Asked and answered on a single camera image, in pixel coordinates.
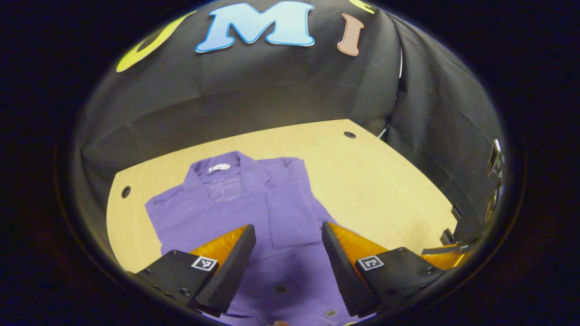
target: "table surface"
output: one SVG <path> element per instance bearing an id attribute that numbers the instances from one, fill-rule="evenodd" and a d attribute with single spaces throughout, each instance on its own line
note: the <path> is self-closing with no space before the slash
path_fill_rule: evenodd
<path id="1" fill-rule="evenodd" d="M 125 270 L 136 273 L 161 257 L 145 203 L 181 184 L 192 163 L 234 150 L 255 160 L 303 159 L 312 191 L 332 217 L 385 248 L 419 254 L 439 247 L 443 230 L 455 229 L 447 198 L 385 142 L 348 119 L 312 122 L 215 140 L 118 172 L 107 204 L 107 231 Z M 123 198 L 126 186 L 130 193 Z"/>

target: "black cloth backdrop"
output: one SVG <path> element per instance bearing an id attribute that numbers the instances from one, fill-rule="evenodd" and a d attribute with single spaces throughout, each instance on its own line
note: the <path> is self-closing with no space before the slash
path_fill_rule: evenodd
<path id="1" fill-rule="evenodd" d="M 279 1 L 245 2 L 263 12 Z M 389 126 L 382 139 L 463 211 L 456 236 L 479 232 L 495 183 L 486 171 L 491 144 L 504 140 L 480 83 L 439 42 L 390 13 L 373 8 L 371 15 L 348 1 L 303 2 L 314 5 L 313 46 L 268 43 L 272 25 L 253 44 L 230 29 L 231 47 L 196 53 L 209 12 L 239 3 L 217 1 L 197 8 L 128 70 L 117 73 L 113 60 L 79 115 L 71 167 L 72 188 L 83 194 L 76 200 L 90 211 L 86 224 L 101 245 L 110 248 L 105 208 L 117 172 L 215 139 L 341 118 L 375 135 Z M 356 57 L 336 48 L 342 13 L 365 25 Z"/>

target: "shirt collar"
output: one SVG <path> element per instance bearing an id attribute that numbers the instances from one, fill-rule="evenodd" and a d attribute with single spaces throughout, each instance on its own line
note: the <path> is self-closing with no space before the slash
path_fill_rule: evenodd
<path id="1" fill-rule="evenodd" d="M 271 179 L 270 174 L 260 163 L 239 151 L 232 151 L 191 164 L 183 181 L 183 188 L 194 189 L 203 187 L 204 183 L 200 179 L 200 176 L 209 174 L 209 169 L 218 164 L 230 164 L 231 166 L 239 167 L 240 179 L 244 191 L 261 189 Z M 223 174 L 220 172 L 214 171 L 212 173 L 218 178 Z"/>

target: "letter i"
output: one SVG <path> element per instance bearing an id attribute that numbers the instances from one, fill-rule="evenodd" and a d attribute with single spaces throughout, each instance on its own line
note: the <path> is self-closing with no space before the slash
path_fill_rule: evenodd
<path id="1" fill-rule="evenodd" d="M 349 56 L 358 56 L 358 38 L 364 25 L 360 20 L 346 13 L 342 14 L 346 20 L 345 36 L 338 43 L 338 50 Z"/>

